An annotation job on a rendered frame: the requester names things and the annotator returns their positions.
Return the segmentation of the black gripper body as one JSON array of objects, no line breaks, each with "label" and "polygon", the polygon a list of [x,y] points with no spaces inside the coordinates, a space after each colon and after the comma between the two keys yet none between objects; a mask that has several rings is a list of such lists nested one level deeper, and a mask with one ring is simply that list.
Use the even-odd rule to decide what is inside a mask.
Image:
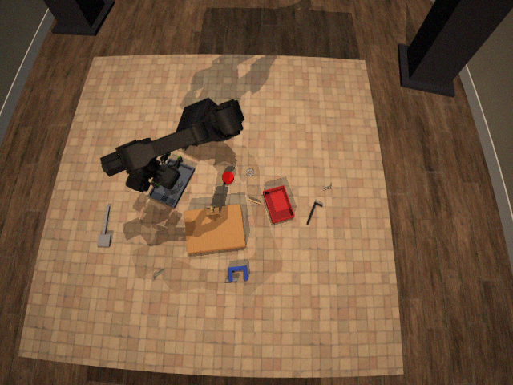
[{"label": "black gripper body", "polygon": [[159,164],[159,160],[152,162],[148,165],[148,168],[146,168],[145,172],[149,172],[155,178],[160,179],[159,184],[164,188],[171,190],[180,178],[180,172],[170,166],[166,168]]}]

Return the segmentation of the blue c-shaped clamp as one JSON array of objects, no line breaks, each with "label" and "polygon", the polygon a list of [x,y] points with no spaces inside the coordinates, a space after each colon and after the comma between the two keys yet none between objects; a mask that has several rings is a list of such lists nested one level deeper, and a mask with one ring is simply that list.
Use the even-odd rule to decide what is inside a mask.
[{"label": "blue c-shaped clamp", "polygon": [[238,278],[232,278],[232,272],[243,270],[244,271],[244,280],[248,280],[248,271],[247,266],[235,266],[235,267],[228,267],[228,279],[225,279],[225,282],[236,282],[238,281]]}]

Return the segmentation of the red tray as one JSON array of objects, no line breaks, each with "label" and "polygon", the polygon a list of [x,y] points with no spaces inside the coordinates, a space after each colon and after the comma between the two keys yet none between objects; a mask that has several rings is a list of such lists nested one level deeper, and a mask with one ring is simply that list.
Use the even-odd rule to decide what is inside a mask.
[{"label": "red tray", "polygon": [[294,218],[295,215],[284,185],[265,190],[263,195],[273,224]]}]

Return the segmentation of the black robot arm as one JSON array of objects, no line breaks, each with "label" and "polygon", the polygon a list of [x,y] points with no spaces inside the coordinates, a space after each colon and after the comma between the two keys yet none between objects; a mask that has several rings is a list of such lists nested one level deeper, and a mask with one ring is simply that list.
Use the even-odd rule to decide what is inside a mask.
[{"label": "black robot arm", "polygon": [[[152,178],[152,174],[145,172],[145,170],[150,163],[156,160],[157,156],[162,156],[191,144],[202,144],[208,140],[226,141],[240,135],[240,131],[244,129],[242,126],[244,116],[238,100],[234,101],[234,99],[216,107],[211,106],[199,120],[188,125],[188,128],[157,140],[151,140],[151,138],[133,140],[115,148],[116,152],[100,158],[103,171],[108,176],[113,176],[126,170],[129,174],[126,186],[141,193],[147,192],[151,185],[149,179]],[[223,138],[209,137],[204,125],[205,120],[213,127],[220,129]]]}]

